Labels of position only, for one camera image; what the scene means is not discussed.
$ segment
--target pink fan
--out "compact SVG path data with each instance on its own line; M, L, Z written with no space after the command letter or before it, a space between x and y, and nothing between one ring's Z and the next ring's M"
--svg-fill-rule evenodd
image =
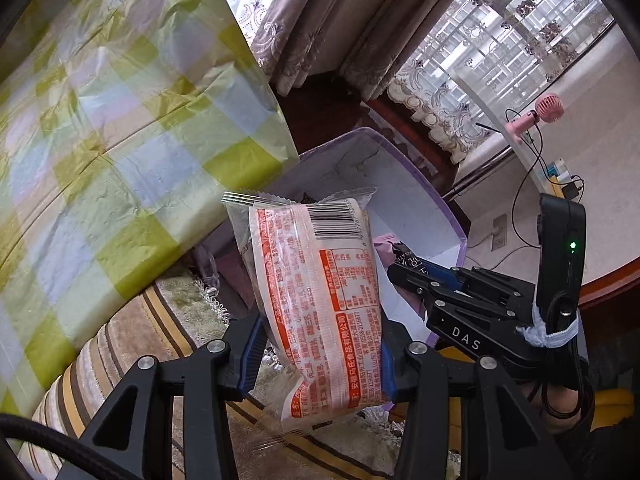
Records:
M541 95L536 99L535 110L530 110L526 115L507 123L506 128L515 142L522 142L522 134L539 123L540 119L545 123L552 123L562 117L562 114L562 101L556 94Z

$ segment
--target power adapter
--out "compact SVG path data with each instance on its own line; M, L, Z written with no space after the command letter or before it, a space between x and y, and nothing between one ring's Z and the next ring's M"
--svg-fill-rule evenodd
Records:
M573 200L580 194L580 190L575 185L575 182L570 182L562 186L562 194L567 200Z

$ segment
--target metal screw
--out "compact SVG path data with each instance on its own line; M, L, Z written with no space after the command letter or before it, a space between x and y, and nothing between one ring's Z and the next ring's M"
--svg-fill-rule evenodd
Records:
M214 339L207 343L207 350L212 354L222 352L226 348L226 343L222 339Z
M141 370L149 370L154 364L156 364L156 359L151 357L150 355L145 355L138 359L138 368Z
M495 370L498 367L498 363L493 357L487 355L480 358L480 366L485 370Z
M411 352L413 355L424 354L426 353L427 348L427 345L425 345L421 341L414 341L413 343L409 344L409 352Z

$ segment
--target white tape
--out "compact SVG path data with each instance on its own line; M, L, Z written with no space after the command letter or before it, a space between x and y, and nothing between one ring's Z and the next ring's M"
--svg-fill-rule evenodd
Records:
M560 348L578 335L579 326L577 316L565 330L553 334L546 333L546 324L542 316L540 316L540 309L535 303L531 308L531 316L533 318L533 326L516 327L516 330L522 334L531 346L537 346L539 348Z

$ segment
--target window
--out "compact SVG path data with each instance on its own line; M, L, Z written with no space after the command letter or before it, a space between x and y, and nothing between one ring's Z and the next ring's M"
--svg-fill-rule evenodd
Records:
M455 0L388 94L457 163L490 134L482 108L520 110L611 23L600 0Z

